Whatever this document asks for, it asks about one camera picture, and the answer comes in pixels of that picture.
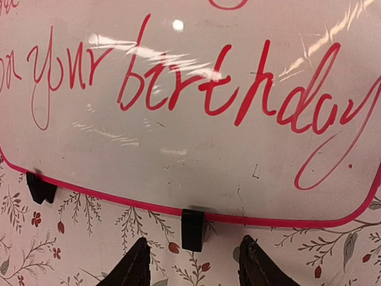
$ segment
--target black clip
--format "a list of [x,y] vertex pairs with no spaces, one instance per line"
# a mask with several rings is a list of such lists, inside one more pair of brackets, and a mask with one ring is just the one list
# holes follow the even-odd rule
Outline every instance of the black clip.
[[38,174],[26,172],[26,182],[33,201],[42,204],[44,200],[53,203],[57,186],[44,182]]
[[207,224],[205,222],[204,212],[183,209],[181,216],[181,240],[183,249],[201,252],[206,230]]

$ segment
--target whiteboard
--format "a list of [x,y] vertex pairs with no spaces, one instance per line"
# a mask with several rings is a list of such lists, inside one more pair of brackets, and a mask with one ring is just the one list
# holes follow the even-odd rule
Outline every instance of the whiteboard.
[[174,215],[335,226],[380,184],[380,1],[2,4],[0,146]]

